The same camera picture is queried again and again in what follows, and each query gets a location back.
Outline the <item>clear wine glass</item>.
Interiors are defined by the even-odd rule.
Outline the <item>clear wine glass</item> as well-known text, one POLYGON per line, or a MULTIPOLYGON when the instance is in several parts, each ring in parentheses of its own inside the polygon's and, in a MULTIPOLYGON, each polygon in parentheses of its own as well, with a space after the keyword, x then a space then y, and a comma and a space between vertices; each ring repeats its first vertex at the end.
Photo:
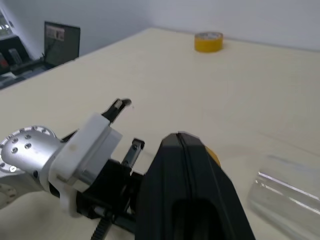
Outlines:
POLYGON ((267 155, 248 194, 248 202, 264 216, 320 229, 320 162, 297 162, 267 155))

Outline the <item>dark laptop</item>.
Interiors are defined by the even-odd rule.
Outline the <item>dark laptop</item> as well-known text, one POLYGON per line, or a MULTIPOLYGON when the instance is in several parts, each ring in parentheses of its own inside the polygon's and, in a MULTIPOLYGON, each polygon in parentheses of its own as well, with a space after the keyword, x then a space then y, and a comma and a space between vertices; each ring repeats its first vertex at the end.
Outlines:
POLYGON ((81 28, 56 22, 44 22, 42 63, 49 70, 77 59, 80 55, 81 28))

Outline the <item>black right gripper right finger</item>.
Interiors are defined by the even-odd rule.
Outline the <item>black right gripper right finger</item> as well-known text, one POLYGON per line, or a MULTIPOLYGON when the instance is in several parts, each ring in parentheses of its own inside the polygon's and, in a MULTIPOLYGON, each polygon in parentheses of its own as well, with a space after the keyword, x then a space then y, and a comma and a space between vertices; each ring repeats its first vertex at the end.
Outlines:
POLYGON ((235 187, 217 155, 191 134, 177 135, 190 194, 188 240, 256 240, 235 187))

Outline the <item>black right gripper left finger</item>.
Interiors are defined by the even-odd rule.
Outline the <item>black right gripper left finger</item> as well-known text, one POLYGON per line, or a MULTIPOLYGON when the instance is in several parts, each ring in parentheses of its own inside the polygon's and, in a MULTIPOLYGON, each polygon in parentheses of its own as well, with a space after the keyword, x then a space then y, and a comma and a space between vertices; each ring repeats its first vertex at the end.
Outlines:
POLYGON ((192 190, 187 161, 194 135, 162 139, 143 177, 136 204, 136 240, 193 240, 192 190))

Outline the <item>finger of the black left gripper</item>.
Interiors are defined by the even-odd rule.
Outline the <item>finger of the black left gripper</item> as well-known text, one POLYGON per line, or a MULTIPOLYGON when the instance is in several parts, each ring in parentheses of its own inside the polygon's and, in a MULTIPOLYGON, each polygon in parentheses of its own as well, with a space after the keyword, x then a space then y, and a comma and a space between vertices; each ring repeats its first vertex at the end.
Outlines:
POLYGON ((120 115, 120 113, 128 106, 130 106, 132 103, 132 100, 129 98, 117 98, 111 106, 103 112, 101 115, 109 120, 109 122, 112 124, 117 117, 120 115))

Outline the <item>glass of orange juice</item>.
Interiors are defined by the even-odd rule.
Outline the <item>glass of orange juice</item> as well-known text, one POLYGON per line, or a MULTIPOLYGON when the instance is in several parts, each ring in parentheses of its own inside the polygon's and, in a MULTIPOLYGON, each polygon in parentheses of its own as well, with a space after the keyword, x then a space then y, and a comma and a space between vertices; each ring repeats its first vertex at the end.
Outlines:
POLYGON ((221 32, 207 31, 194 35, 194 49, 199 53, 214 53, 223 49, 224 35, 221 32))

